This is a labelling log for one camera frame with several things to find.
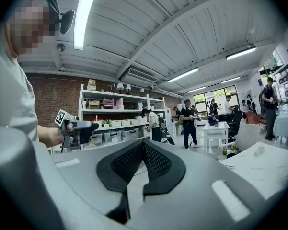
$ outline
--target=ceiling light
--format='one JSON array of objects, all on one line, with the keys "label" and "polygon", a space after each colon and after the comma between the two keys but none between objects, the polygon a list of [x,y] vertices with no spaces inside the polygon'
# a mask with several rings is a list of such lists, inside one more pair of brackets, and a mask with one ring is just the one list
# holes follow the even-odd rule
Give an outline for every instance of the ceiling light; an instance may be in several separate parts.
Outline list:
[{"label": "ceiling light", "polygon": [[221,83],[225,83],[225,82],[233,81],[233,80],[236,80],[236,79],[239,79],[239,78],[240,78],[240,77],[236,77],[236,78],[234,78],[234,79],[229,79],[229,80],[223,81],[223,82],[221,82]]},{"label": "ceiling light", "polygon": [[174,81],[176,81],[176,80],[178,80],[178,79],[180,79],[180,78],[183,78],[183,77],[185,77],[185,76],[187,76],[187,75],[189,75],[189,74],[192,74],[192,73],[194,73],[194,72],[197,72],[197,71],[199,71],[198,68],[195,68],[195,69],[193,69],[193,70],[187,71],[186,73],[183,73],[183,74],[179,75],[178,77],[175,77],[175,78],[173,78],[173,79],[169,79],[168,82],[174,82]]},{"label": "ceiling light", "polygon": [[201,87],[201,88],[199,88],[199,89],[190,90],[190,91],[188,91],[188,93],[193,92],[193,91],[197,91],[197,90],[201,90],[201,89],[204,89],[204,88],[205,88],[205,87]]},{"label": "ceiling light", "polygon": [[256,47],[251,47],[251,48],[247,48],[247,49],[245,49],[245,50],[241,50],[241,51],[239,51],[239,52],[236,52],[236,53],[234,53],[234,54],[227,55],[227,56],[226,56],[226,60],[230,60],[230,59],[236,58],[236,57],[238,57],[238,56],[242,56],[242,55],[245,55],[245,54],[254,52],[256,49],[257,49]]},{"label": "ceiling light", "polygon": [[84,35],[93,0],[79,0],[73,33],[74,49],[84,48]]}]

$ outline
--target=white desk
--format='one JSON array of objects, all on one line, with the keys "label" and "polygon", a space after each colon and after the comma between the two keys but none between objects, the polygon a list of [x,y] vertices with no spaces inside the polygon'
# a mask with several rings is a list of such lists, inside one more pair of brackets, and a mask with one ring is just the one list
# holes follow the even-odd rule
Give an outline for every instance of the white desk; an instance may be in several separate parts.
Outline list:
[{"label": "white desk", "polygon": [[[264,146],[264,153],[258,156],[254,151]],[[259,193],[268,199],[288,185],[288,150],[261,142],[225,160],[219,161],[251,183]]]},{"label": "white desk", "polygon": [[275,119],[274,135],[288,137],[288,113],[281,113]]},{"label": "white desk", "polygon": [[218,127],[214,127],[214,125],[210,125],[207,123],[204,128],[204,136],[205,136],[205,144],[204,144],[204,150],[207,149],[207,141],[210,139],[224,139],[226,140],[226,143],[228,143],[228,130],[229,125],[227,122],[219,122]]}]

